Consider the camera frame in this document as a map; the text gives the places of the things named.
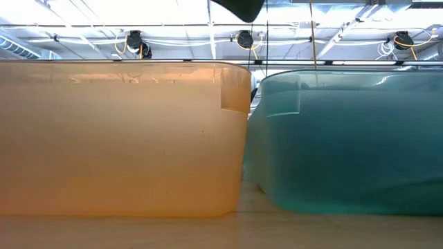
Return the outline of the dark green cap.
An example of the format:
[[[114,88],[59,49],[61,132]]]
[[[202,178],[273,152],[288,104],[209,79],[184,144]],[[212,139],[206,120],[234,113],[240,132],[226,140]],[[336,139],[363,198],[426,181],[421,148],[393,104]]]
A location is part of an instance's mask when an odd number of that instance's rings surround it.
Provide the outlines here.
[[[252,23],[259,15],[265,0],[211,0],[229,10],[243,22]]]

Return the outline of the orange translucent plastic bin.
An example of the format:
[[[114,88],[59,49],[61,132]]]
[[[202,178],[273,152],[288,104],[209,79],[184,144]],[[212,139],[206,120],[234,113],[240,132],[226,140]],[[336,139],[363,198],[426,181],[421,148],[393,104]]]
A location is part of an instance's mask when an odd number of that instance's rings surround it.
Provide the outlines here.
[[[0,215],[233,211],[250,83],[221,62],[0,62]]]

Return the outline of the teal translucent plastic bin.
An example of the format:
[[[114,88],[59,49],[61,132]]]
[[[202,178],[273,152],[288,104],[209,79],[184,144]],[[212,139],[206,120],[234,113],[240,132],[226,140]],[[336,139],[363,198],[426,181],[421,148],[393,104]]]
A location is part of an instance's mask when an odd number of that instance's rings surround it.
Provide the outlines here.
[[[280,208],[443,216],[443,71],[264,78],[244,168]]]

